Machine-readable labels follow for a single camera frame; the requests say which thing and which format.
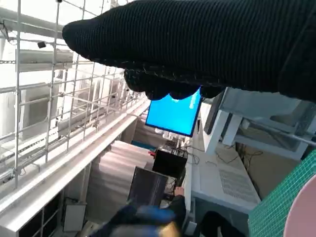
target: pink object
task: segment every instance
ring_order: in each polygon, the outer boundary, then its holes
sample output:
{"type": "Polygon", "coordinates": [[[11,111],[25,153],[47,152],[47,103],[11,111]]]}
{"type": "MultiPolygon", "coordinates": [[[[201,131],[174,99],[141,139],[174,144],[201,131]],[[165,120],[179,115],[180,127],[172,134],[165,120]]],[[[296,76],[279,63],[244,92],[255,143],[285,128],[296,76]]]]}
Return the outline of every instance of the pink object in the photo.
{"type": "Polygon", "coordinates": [[[295,198],[284,228],[284,237],[316,236],[316,175],[295,198]]]}

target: blue screen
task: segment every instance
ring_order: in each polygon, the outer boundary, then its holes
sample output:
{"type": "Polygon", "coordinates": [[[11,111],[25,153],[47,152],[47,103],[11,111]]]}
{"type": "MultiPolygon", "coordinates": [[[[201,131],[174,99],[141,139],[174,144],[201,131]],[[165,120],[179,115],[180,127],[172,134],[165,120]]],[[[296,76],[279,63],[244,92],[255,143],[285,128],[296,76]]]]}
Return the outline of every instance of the blue screen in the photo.
{"type": "Polygon", "coordinates": [[[170,95],[152,101],[146,125],[170,130],[190,136],[199,110],[199,90],[183,100],[172,99],[170,95]]]}

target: monitor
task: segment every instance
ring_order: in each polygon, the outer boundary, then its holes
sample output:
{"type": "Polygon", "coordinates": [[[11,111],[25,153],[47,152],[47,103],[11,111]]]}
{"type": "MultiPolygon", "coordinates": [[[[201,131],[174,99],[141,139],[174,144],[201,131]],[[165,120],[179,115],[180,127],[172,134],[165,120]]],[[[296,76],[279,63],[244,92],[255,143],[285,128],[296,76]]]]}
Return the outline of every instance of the monitor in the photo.
{"type": "Polygon", "coordinates": [[[219,107],[222,103],[223,97],[225,94],[225,90],[222,91],[221,93],[219,93],[217,96],[214,97],[213,102],[212,102],[212,106],[211,106],[211,110],[208,114],[208,117],[206,119],[205,125],[204,125],[204,132],[206,134],[211,134],[217,114],[218,114],[218,110],[219,107]]]}
{"type": "Polygon", "coordinates": [[[128,201],[135,206],[160,206],[167,182],[165,175],[135,167],[128,201]]]}
{"type": "Polygon", "coordinates": [[[153,171],[179,179],[185,169],[187,158],[157,150],[153,171]]]}
{"type": "Polygon", "coordinates": [[[146,125],[192,137],[200,106],[199,90],[182,100],[172,99],[168,94],[151,102],[146,125]]]}

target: metal wire mesh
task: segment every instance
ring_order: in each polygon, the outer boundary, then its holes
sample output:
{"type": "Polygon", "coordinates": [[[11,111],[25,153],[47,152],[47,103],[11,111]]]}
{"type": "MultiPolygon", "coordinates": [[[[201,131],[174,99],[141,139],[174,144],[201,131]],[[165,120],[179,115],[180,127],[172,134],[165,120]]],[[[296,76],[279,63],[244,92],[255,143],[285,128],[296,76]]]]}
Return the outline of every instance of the metal wire mesh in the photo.
{"type": "Polygon", "coordinates": [[[73,138],[85,140],[143,96],[127,88],[122,69],[82,58],[61,38],[64,24],[126,0],[50,0],[45,9],[52,14],[30,11],[25,2],[0,1],[0,75],[7,78],[0,104],[7,102],[9,114],[0,118],[0,185],[14,179],[15,188],[27,167],[49,162],[54,150],[67,152],[73,138]]]}

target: white table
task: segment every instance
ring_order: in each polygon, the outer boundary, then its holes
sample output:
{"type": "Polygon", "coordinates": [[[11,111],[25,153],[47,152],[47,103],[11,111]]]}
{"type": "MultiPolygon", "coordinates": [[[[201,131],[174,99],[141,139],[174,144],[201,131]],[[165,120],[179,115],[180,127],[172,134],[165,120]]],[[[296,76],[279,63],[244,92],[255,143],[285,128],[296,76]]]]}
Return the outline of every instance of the white table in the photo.
{"type": "MultiPolygon", "coordinates": [[[[203,134],[195,134],[193,147],[204,150],[203,134]]],[[[216,154],[209,155],[192,149],[199,157],[198,165],[192,167],[192,197],[216,203],[239,212],[248,213],[260,198],[253,187],[244,165],[234,148],[222,144],[216,147],[216,154]]]]}

